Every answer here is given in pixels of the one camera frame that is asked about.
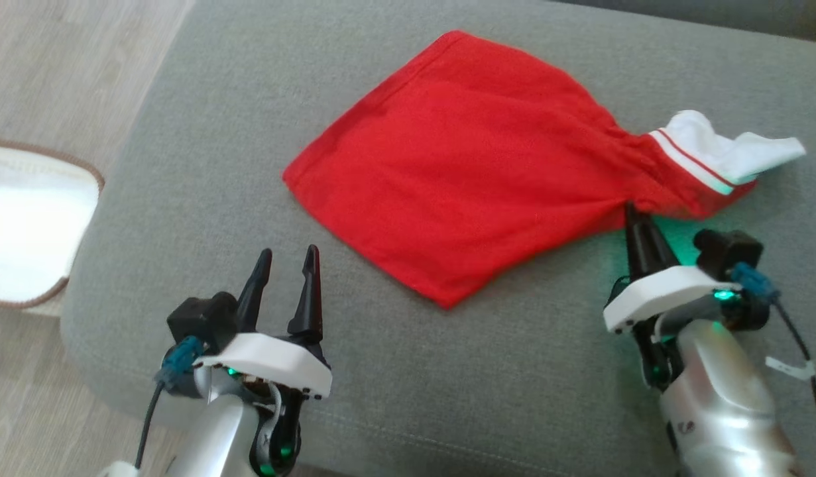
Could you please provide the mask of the white laundry basket brown rim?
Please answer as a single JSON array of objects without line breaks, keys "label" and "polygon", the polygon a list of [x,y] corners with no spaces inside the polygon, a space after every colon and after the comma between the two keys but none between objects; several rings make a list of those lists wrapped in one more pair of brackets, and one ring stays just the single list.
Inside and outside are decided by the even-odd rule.
[{"label": "white laundry basket brown rim", "polygon": [[74,155],[0,140],[0,307],[27,310],[66,289],[105,186]]}]

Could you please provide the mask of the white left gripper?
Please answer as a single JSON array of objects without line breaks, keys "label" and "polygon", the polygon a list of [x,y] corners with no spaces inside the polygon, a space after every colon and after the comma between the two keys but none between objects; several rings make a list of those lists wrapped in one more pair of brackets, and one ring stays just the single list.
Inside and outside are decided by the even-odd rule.
[{"label": "white left gripper", "polygon": [[[268,284],[272,251],[265,248],[243,287],[236,309],[238,335],[219,354],[201,356],[196,366],[220,365],[256,378],[262,378],[312,396],[331,395],[331,369],[301,345],[263,333],[254,333],[262,305],[262,293]],[[319,248],[311,244],[304,265],[304,287],[298,308],[288,323],[290,338],[304,345],[318,345],[323,339],[321,270]]]}]

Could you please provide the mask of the red and white striped t-shirt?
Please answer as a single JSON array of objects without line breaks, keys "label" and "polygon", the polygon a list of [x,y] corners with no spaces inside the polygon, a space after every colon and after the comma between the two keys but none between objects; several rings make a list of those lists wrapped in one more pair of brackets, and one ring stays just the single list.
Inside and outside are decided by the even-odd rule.
[{"label": "red and white striped t-shirt", "polygon": [[282,178],[304,209],[442,308],[639,211],[703,220],[797,138],[726,138],[698,111],[623,129],[573,76],[465,31],[439,37],[322,132]]}]

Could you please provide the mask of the grey fabric sofa seat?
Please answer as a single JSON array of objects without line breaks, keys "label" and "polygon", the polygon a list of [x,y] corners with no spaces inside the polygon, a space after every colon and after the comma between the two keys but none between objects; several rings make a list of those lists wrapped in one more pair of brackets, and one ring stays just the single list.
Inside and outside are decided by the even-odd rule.
[{"label": "grey fabric sofa seat", "polygon": [[449,30],[571,73],[632,132],[695,109],[808,157],[710,221],[760,269],[816,368],[816,43],[544,0],[199,0],[107,179],[60,332],[93,393],[141,419],[190,296],[238,293],[274,251],[259,328],[282,333],[321,252],[331,397],[302,411],[304,464],[371,477],[665,477],[675,458],[632,339],[602,306],[622,233],[543,254],[453,311],[387,278],[280,178],[362,94]]}]

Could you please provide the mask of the grey sofa back cushion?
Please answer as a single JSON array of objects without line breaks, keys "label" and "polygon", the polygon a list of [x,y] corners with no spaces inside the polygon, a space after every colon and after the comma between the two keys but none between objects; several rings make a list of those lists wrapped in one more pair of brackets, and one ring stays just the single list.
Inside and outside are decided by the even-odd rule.
[{"label": "grey sofa back cushion", "polygon": [[816,42],[816,0],[552,0]]}]

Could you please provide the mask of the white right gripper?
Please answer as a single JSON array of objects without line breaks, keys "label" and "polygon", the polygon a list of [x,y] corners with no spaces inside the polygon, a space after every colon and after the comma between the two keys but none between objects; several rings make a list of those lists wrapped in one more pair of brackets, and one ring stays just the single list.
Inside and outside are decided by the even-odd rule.
[{"label": "white right gripper", "polygon": [[718,281],[696,266],[680,266],[662,230],[651,215],[638,211],[634,203],[626,203],[624,217],[632,283],[604,308],[608,332],[623,332],[636,323],[720,290],[743,290],[741,284]]}]

